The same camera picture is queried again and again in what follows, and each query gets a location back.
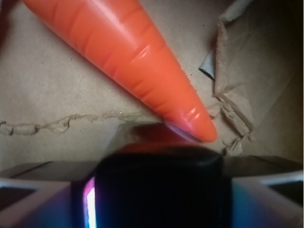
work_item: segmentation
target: torn cardboard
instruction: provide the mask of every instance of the torn cardboard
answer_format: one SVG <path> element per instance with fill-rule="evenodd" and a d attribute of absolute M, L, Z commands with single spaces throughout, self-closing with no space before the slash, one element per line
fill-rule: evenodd
<path fill-rule="evenodd" d="M 21 1 L 8 2 L 15 5 L 0 21 L 0 170 L 25 162 L 99 160 L 121 122 L 159 121 L 46 28 Z M 303 104 L 296 94 L 303 91 L 302 41 L 296 39 L 282 3 L 273 1 L 277 5 L 273 7 L 269 1 L 256 0 L 234 13 L 228 8 L 231 0 L 140 2 L 209 107 L 218 139 L 204 146 L 223 152 L 241 138 L 241 146 L 230 148 L 230 155 L 242 149 L 240 155 L 303 160 Z M 217 94 L 228 93 L 225 97 L 235 103 L 229 105 L 246 127 L 254 123 L 245 137 L 222 112 L 228 100 L 213 97 L 212 81 L 197 70 L 213 48 L 225 10 L 229 13 L 219 28 L 226 32 L 218 40 L 224 41 L 226 50 L 219 50 L 218 64 L 223 68 L 216 73 L 226 78 L 216 82 Z M 245 88 L 253 119 L 229 91 L 238 90 L 238 85 Z M 82 118 L 86 114 L 98 118 Z"/>

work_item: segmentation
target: torn paper edge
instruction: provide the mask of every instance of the torn paper edge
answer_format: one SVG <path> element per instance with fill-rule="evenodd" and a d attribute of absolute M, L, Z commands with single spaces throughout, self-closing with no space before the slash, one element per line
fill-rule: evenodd
<path fill-rule="evenodd" d="M 253 118 L 246 117 L 244 111 L 241 107 L 238 107 L 236 103 L 225 97 L 225 93 L 233 91 L 235 87 L 228 88 L 228 75 L 227 75 L 227 31 L 225 25 L 229 22 L 237 19 L 241 16 L 247 7 L 254 0 L 236 0 L 234 1 L 225 12 L 220 15 L 218 19 L 218 37 L 216 46 L 216 63 L 215 63 L 215 83 L 214 83 L 214 96 L 222 103 L 222 112 L 229 120 L 229 122 L 234 126 L 234 128 L 240 133 L 242 137 L 237 138 L 231 146 L 226 148 L 227 155 L 237 156 L 243 151 L 242 139 L 250 135 L 254 129 Z M 252 108 L 248 100 L 249 112 L 252 113 Z"/>
<path fill-rule="evenodd" d="M 62 134 L 66 132 L 70 127 L 70 122 L 78 119 L 86 119 L 89 122 L 94 122 L 97 120 L 103 121 L 108 118 L 117 118 L 123 122 L 136 121 L 142 117 L 145 117 L 143 113 L 128 113 L 128 114 L 119 114 L 110 113 L 104 114 L 101 116 L 91 115 L 91 114 L 73 114 L 67 117 L 64 117 L 60 120 L 47 123 L 45 125 L 35 124 L 35 123 L 19 123 L 19 124 L 9 124 L 6 121 L 0 121 L 0 134 L 3 135 L 34 135 L 39 132 L 41 129 L 47 129 L 55 134 Z"/>

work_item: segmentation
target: purple light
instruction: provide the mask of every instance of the purple light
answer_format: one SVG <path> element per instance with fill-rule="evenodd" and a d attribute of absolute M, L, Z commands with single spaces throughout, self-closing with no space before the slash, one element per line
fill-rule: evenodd
<path fill-rule="evenodd" d="M 95 180 L 92 178 L 85 186 L 83 194 L 85 228 L 96 228 Z"/>
<path fill-rule="evenodd" d="M 86 197 L 87 210 L 89 215 L 89 227 L 96 228 L 96 214 L 95 214 L 95 188 L 92 188 Z"/>

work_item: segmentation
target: plastic carrot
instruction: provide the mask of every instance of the plastic carrot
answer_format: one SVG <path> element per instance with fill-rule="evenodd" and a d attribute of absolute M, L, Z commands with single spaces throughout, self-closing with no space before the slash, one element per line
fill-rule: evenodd
<path fill-rule="evenodd" d="M 198 139 L 215 127 L 137 0 L 23 0 L 65 42 L 166 120 Z"/>

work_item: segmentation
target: toy carrot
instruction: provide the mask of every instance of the toy carrot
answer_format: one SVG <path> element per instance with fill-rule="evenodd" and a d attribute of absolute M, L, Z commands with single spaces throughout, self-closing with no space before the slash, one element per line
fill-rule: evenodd
<path fill-rule="evenodd" d="M 65 42 L 166 120 L 204 142 L 215 127 L 137 0 L 23 0 Z"/>

